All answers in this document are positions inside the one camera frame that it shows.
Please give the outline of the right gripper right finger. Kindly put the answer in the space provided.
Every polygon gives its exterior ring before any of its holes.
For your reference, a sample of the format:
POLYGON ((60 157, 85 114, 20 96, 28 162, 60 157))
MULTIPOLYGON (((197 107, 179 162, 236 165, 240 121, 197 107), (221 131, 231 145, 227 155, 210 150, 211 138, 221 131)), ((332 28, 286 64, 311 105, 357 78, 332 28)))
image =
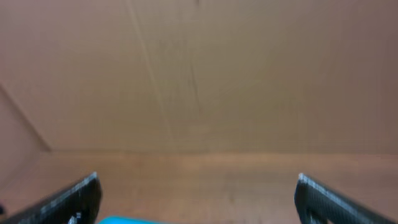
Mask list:
POLYGON ((303 173, 298 175, 294 203, 300 222, 305 224, 395 223, 303 173))

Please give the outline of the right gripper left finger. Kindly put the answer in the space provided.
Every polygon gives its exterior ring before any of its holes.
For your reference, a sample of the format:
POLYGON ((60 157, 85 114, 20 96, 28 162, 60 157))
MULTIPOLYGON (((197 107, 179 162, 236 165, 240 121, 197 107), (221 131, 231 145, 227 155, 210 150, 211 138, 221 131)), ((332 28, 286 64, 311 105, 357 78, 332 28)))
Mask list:
POLYGON ((96 172, 1 221, 1 224, 94 224, 102 188, 96 172))

